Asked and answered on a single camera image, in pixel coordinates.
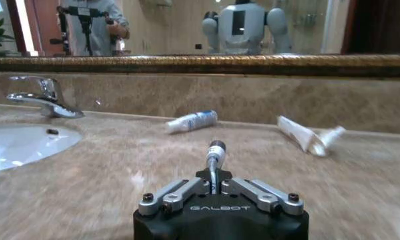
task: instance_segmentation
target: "marble backsplash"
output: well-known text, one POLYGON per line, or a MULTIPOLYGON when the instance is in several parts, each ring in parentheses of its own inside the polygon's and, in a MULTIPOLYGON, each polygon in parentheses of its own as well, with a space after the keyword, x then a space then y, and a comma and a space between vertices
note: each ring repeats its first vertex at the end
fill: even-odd
MULTIPOLYGON (((0 72, 0 104, 8 93, 39 92, 28 73, 0 72)), ((180 117, 213 109, 223 121, 276 124, 284 115, 312 128, 400 134, 400 79, 152 75, 32 74, 55 78, 65 101, 83 111, 180 117)))

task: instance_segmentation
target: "person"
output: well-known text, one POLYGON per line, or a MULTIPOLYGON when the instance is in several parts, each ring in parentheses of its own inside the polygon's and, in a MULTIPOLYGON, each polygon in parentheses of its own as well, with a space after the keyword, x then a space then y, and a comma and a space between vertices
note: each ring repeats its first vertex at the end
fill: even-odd
MULTIPOLYGON (((113 24, 108 24, 104 17, 92 18, 92 33, 89 39, 93 56, 112 56, 112 37, 117 37, 120 39, 131 38, 129 22, 124 17, 115 0, 60 0, 59 5, 63 8, 79 7, 97 9, 100 12, 109 13, 109 18, 113 20, 113 24)), ((68 14, 67 33, 72 55, 89 56, 87 37, 83 33, 83 26, 79 17, 68 14)))

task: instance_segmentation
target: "metal bracket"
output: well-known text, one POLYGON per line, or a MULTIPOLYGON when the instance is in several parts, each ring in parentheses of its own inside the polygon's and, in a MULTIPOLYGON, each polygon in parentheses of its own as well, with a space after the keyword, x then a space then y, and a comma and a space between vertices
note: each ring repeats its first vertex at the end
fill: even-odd
POLYGON ((195 177, 189 182, 177 189, 177 191, 167 194, 163 198, 165 212, 173 213, 184 208, 184 202, 193 194, 209 194, 209 182, 200 177, 195 177))
POLYGON ((276 211, 279 199, 278 197, 256 188, 246 180, 239 177, 221 183, 221 193, 224 195, 242 194, 256 203, 260 210, 274 213, 276 211))
POLYGON ((159 209, 163 205, 163 199, 165 195, 173 191, 176 191, 183 185, 185 181, 176 180, 171 182, 164 188, 161 188, 153 195, 153 200, 145 202, 144 200, 139 203, 139 213, 143 216, 155 215, 159 212, 159 209))
POLYGON ((290 195, 280 191, 279 189, 270 186, 267 183, 264 183, 260 180, 252 180, 250 182, 255 187, 258 187, 264 192, 275 195, 279 199, 279 203, 283 207, 283 211, 294 216, 300 216, 304 213, 304 201, 300 199, 299 201, 291 201, 290 195))

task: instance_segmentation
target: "bottle cap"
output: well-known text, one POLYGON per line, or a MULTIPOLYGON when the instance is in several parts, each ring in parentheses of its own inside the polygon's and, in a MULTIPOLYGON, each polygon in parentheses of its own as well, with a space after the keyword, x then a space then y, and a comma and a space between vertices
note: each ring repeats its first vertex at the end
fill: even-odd
POLYGON ((175 120, 165 123, 167 134, 173 134, 181 131, 181 123, 175 120))

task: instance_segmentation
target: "screw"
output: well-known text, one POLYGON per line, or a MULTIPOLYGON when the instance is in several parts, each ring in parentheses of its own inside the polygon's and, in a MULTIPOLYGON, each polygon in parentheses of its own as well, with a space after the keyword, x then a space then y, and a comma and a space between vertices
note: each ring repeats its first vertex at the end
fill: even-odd
POLYGON ((155 195, 152 193, 145 193, 143 197, 143 201, 145 203, 151 203, 155 200, 155 195))
POLYGON ((298 203, 300 201, 300 195, 298 195, 296 193, 291 193, 288 195, 288 200, 294 203, 298 203))
POLYGON ((171 214, 172 206, 168 203, 163 204, 163 210, 164 210, 164 214, 171 214))
POLYGON ((271 214, 278 216, 283 212, 283 207, 279 202, 271 204, 271 214))

